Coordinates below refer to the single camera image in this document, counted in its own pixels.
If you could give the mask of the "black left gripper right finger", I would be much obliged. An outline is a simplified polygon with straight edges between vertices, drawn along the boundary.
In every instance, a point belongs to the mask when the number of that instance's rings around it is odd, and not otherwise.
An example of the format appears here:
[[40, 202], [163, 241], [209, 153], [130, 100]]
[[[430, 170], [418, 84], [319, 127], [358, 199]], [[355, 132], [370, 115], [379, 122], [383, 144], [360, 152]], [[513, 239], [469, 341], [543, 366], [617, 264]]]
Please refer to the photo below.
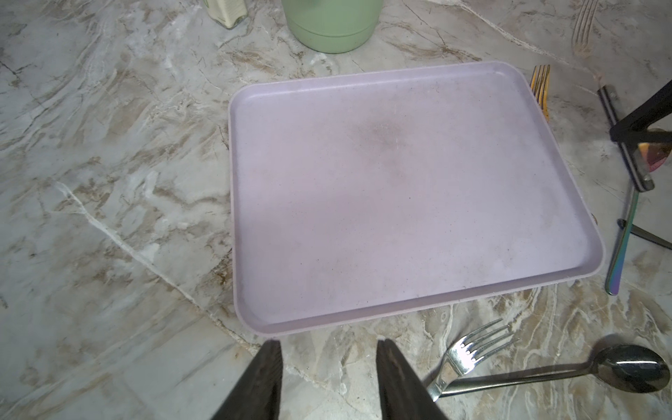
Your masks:
[[382, 419], [446, 420], [391, 339], [377, 343], [376, 371]]

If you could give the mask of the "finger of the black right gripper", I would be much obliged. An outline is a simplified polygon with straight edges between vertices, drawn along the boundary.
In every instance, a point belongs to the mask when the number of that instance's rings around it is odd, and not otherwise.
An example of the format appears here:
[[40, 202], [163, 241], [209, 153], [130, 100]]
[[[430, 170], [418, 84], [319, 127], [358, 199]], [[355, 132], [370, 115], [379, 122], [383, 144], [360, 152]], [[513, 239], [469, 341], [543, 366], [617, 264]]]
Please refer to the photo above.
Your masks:
[[639, 108], [610, 129], [611, 140], [625, 145], [670, 143], [670, 131], [649, 131], [649, 126], [671, 114], [671, 91], [670, 80]]

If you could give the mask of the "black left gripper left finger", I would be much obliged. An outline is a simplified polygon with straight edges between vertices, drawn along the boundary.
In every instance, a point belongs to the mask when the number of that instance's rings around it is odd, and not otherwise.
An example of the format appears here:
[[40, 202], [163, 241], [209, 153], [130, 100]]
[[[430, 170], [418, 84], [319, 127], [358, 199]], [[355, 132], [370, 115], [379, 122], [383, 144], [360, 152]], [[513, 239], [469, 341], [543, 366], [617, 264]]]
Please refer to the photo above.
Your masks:
[[283, 379], [279, 341], [266, 341], [212, 419], [278, 419]]

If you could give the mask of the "grey marbled handle fork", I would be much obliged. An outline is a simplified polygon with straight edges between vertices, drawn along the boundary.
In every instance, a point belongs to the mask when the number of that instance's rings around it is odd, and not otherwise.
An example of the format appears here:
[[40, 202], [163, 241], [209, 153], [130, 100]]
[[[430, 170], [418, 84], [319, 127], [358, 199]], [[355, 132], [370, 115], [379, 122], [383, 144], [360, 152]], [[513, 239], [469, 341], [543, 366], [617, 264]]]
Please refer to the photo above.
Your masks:
[[604, 85], [598, 89], [598, 98], [607, 114], [607, 120], [610, 124], [609, 135], [613, 143], [618, 146], [621, 157], [624, 160], [630, 179], [635, 185], [635, 189], [640, 193], [652, 191], [655, 188], [654, 180], [650, 174], [649, 165], [640, 152], [639, 144], [642, 140], [634, 138], [633, 133], [636, 121], [642, 115], [649, 112], [648, 99], [630, 114], [621, 116], [621, 100], [613, 85]]

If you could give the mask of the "green handle silver fork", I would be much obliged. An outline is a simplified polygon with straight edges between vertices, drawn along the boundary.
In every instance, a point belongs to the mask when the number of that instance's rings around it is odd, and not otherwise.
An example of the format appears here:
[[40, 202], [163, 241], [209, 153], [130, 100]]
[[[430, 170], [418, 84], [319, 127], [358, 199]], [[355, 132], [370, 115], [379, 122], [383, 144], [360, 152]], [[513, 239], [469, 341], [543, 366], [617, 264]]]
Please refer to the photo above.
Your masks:
[[427, 386], [433, 402], [454, 381], [470, 374], [481, 362], [514, 343], [510, 324], [500, 318], [476, 328], [446, 348], [436, 376]]

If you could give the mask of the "dark metal spoon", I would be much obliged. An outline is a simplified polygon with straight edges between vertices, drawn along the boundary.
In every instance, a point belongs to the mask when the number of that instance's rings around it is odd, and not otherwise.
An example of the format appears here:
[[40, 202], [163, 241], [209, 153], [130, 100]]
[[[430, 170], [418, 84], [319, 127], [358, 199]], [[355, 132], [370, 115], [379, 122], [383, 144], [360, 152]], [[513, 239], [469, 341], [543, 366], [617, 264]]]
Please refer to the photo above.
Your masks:
[[620, 344], [600, 350], [582, 369], [535, 374], [534, 376], [479, 377], [457, 380], [448, 384], [443, 390], [434, 392], [432, 399], [437, 401], [441, 397], [559, 381], [579, 376], [595, 376], [617, 390], [646, 394], [663, 390], [670, 382], [671, 372], [663, 357], [655, 351], [644, 348], [644, 346]]

